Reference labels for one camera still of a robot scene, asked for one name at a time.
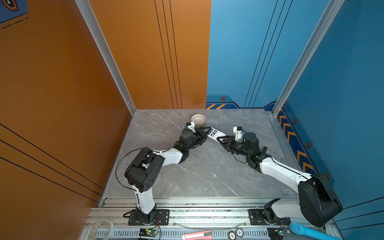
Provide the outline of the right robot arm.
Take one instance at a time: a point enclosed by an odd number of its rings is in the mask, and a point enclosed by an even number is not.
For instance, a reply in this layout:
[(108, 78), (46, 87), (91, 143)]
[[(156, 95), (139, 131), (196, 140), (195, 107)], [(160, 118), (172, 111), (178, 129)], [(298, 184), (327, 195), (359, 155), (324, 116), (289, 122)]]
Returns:
[(315, 227), (323, 227), (343, 211), (344, 207), (325, 175), (305, 173), (275, 160), (267, 153), (267, 147), (259, 146), (256, 134), (245, 133), (241, 141), (235, 136), (217, 137), (217, 141), (232, 155), (244, 156), (255, 171), (273, 177), (298, 194), (296, 201), (276, 198), (265, 204), (263, 216), (267, 224), (301, 218)]

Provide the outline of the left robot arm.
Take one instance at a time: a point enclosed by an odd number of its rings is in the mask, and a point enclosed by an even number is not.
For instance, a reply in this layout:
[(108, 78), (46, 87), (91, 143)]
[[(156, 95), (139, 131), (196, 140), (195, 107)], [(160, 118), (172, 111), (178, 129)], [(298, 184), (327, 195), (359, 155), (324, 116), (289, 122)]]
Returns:
[(191, 149), (201, 146), (207, 140), (209, 129), (209, 127), (183, 129), (179, 140), (169, 150), (156, 152), (143, 148), (134, 158), (125, 171), (125, 178), (136, 194), (137, 206), (133, 214), (138, 221), (149, 225), (157, 217), (152, 186), (162, 167), (184, 162)]

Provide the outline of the white air conditioner remote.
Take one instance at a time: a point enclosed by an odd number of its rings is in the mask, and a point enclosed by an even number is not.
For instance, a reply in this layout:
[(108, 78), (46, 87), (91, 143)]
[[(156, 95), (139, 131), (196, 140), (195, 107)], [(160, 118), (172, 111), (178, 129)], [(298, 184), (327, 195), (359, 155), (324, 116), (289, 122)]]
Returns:
[(215, 129), (215, 128), (212, 128), (212, 129), (213, 129), (213, 131), (212, 131), (211, 134), (208, 136), (209, 138), (211, 138), (211, 139), (217, 141), (217, 137), (226, 136), (225, 133), (223, 133), (223, 132), (221, 132), (221, 131), (219, 131), (219, 130), (217, 130), (217, 129)]

